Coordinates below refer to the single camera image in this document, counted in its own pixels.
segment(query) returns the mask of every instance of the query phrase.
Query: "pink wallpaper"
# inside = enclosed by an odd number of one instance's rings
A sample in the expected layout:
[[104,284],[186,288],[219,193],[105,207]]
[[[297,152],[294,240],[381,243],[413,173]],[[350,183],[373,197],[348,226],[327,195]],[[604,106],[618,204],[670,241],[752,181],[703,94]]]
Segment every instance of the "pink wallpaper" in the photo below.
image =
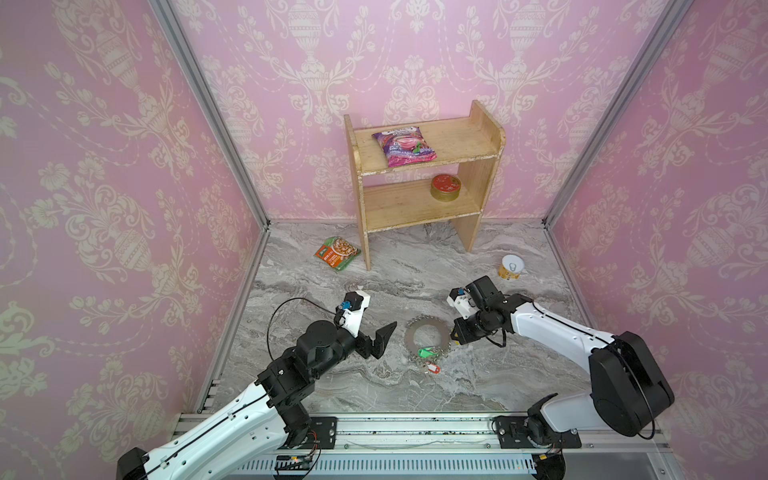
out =
[[345,219],[344,114],[462,117],[475,98],[507,131],[486,216],[543,217],[666,0],[173,3],[269,216]]
[[768,2],[694,2],[554,231],[669,379],[688,480],[768,478]]
[[0,5],[0,478],[114,478],[201,388],[258,226],[146,2]]

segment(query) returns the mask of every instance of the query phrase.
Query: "marble floor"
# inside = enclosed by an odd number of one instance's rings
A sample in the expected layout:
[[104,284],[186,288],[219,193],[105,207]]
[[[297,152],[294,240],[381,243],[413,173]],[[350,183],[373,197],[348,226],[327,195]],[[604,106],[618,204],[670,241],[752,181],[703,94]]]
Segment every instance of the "marble floor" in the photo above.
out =
[[[574,363],[520,336],[509,336],[504,349],[486,341],[453,345],[436,362],[442,369],[437,375],[426,372],[405,347],[406,326],[419,316],[438,317],[450,328],[458,316],[445,302],[450,289],[483,275],[503,293],[526,293],[580,322],[539,221],[484,223],[472,253],[464,251],[449,223],[372,233],[370,272],[362,254],[341,272],[314,257],[327,237],[358,244],[354,224],[273,223],[270,229],[215,397],[217,409],[269,364],[266,323],[276,306],[291,296],[307,296],[333,310],[350,290],[371,294],[361,331],[372,335],[393,320],[398,329],[381,359],[353,355],[321,378],[304,400],[310,412],[521,411],[550,393],[588,387],[587,374]],[[496,273],[506,253],[525,260],[526,270],[517,280],[502,280]],[[271,330],[273,353],[293,345],[317,319],[330,318],[306,302],[286,304]]]

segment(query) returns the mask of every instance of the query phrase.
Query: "shelf board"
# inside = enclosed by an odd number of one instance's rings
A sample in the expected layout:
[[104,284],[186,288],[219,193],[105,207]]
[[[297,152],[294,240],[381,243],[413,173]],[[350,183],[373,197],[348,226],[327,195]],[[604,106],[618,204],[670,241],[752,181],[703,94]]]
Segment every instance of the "shelf board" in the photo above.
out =
[[481,213],[480,205],[466,188],[462,187],[456,200],[441,202],[432,198],[431,182],[432,179],[427,178],[364,187],[366,231],[379,232]]
[[[371,135],[380,131],[407,126],[415,126],[421,129],[424,140],[437,153],[437,159],[421,164],[408,164],[390,168],[387,166],[386,156],[379,142]],[[498,146],[492,143],[491,139],[483,133],[480,125],[473,122],[470,117],[393,125],[390,127],[360,128],[354,131],[357,146],[360,150],[363,176],[483,160],[496,157],[499,151]]]

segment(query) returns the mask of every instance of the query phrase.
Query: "snack bag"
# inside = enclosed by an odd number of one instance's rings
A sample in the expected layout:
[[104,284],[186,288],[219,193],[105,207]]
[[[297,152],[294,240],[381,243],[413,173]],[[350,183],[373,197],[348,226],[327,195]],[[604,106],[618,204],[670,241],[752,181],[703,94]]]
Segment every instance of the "snack bag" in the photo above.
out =
[[353,258],[360,255],[360,249],[344,240],[342,237],[330,237],[320,250],[317,250],[315,257],[322,258],[336,271],[341,271],[349,265]]
[[419,127],[403,127],[371,135],[379,141],[390,167],[433,161],[437,153],[427,145]]

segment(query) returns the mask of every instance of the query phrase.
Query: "black mounting plate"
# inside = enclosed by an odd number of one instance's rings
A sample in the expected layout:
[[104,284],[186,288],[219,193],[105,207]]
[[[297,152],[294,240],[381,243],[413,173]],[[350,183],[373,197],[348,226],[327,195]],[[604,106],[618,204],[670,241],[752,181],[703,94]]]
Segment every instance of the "black mounting plate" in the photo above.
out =
[[[336,423],[339,421],[337,417],[310,417],[312,423],[310,424],[310,430],[317,434],[317,439],[320,444],[318,445],[323,450],[333,450],[336,446]],[[294,447],[293,449],[279,449],[279,450],[311,450],[313,443],[315,442],[312,434],[308,434],[307,442]]]
[[[528,430],[525,427],[525,416],[498,416],[493,419],[493,432],[498,437],[498,442],[502,449],[536,449],[536,445],[528,439]],[[557,449],[580,449],[581,439],[578,436],[564,432],[562,434],[562,445],[557,442],[554,445]]]

